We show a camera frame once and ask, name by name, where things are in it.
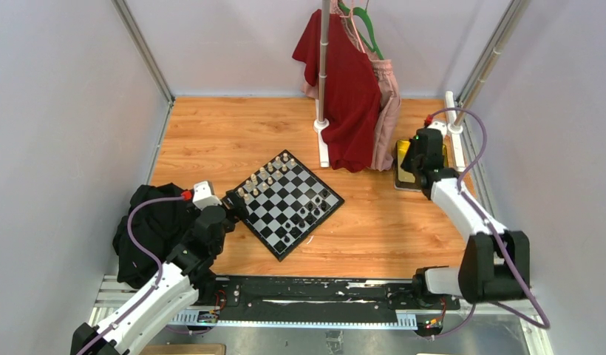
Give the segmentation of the black and white chessboard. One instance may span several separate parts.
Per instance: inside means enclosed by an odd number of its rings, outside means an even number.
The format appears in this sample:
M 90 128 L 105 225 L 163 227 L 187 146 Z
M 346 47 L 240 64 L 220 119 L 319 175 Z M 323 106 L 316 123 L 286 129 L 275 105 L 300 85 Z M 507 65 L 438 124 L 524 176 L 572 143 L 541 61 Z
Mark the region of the black and white chessboard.
M 343 197 L 286 149 L 234 193 L 248 211 L 242 222 L 278 261 L 344 205 Z

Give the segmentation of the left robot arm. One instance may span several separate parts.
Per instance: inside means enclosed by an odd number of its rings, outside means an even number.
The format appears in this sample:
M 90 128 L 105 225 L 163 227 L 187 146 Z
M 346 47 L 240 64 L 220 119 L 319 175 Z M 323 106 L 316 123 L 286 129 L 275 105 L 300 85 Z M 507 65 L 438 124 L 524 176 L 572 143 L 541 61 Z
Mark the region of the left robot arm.
M 129 213 L 127 232 L 157 270 L 114 314 L 94 326 L 80 325 L 72 335 L 71 354 L 139 354 L 181 311 L 194 303 L 210 304 L 216 296 L 216 275 L 210 268 L 224 249 L 226 234 L 248 217 L 247 200 L 248 193 L 241 188 L 227 191 L 226 199 L 220 200 L 205 180 L 178 196 L 137 205 Z M 134 236 L 132 222 L 142 208 L 172 201 L 190 201 L 200 213 L 188 235 L 160 260 Z

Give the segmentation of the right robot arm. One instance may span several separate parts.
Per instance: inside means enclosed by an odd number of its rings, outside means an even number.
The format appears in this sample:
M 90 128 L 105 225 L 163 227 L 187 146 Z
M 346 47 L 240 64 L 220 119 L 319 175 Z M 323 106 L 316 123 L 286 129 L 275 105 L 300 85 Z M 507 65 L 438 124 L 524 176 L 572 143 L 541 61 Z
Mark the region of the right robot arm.
M 487 213 L 460 181 L 460 174 L 445 166 L 443 145 L 440 129 L 418 129 L 409 140 L 401 169 L 414 175 L 417 188 L 452 221 L 466 247 L 457 268 L 430 266 L 416 271 L 413 302 L 427 309 L 441 295 L 471 304 L 524 300 L 530 280 L 528 237 Z

